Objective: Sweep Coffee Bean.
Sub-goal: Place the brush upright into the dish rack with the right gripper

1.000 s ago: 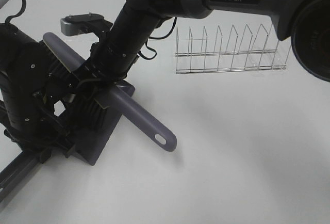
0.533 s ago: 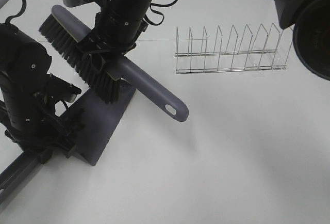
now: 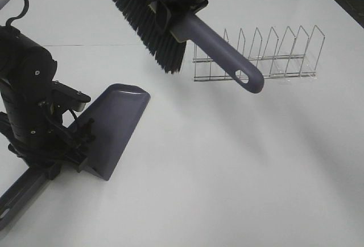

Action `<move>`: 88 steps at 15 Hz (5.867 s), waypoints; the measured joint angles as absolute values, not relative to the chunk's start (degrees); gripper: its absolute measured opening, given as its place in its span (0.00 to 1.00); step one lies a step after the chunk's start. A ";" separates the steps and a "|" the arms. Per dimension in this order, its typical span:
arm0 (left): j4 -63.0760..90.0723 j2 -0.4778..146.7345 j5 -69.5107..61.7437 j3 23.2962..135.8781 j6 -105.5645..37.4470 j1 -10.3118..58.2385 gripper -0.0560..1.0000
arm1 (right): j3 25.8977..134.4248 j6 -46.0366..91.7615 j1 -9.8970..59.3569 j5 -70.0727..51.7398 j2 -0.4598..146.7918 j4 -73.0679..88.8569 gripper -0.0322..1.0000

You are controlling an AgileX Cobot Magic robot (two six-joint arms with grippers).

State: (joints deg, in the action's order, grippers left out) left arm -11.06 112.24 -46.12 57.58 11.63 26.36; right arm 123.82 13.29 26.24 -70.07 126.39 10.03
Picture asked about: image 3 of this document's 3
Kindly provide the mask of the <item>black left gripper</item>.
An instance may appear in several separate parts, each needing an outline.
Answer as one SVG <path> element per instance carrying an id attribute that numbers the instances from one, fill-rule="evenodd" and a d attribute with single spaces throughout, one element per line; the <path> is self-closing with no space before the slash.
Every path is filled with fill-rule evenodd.
<path id="1" fill-rule="evenodd" d="M 74 128 L 65 127 L 62 118 L 65 110 L 59 106 L 41 101 L 37 110 L 45 121 L 45 134 L 41 137 L 40 146 L 32 149 L 28 158 L 45 167 L 45 176 L 49 180 L 54 180 L 60 174 L 63 165 L 82 170 L 89 162 L 86 155 L 89 146 L 96 139 L 92 132 L 94 119 L 88 118 L 81 122 L 80 117 L 68 109 L 74 118 Z"/>

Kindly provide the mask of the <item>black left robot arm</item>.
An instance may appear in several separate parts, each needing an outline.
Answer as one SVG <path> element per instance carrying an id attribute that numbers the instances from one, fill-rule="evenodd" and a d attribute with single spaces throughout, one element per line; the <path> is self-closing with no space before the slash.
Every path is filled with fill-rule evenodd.
<path id="1" fill-rule="evenodd" d="M 82 127 L 63 125 L 63 114 L 81 112 L 91 98 L 53 78 L 50 52 L 12 26 L 1 27 L 1 133 L 29 167 L 62 165 L 80 172 L 87 164 Z"/>

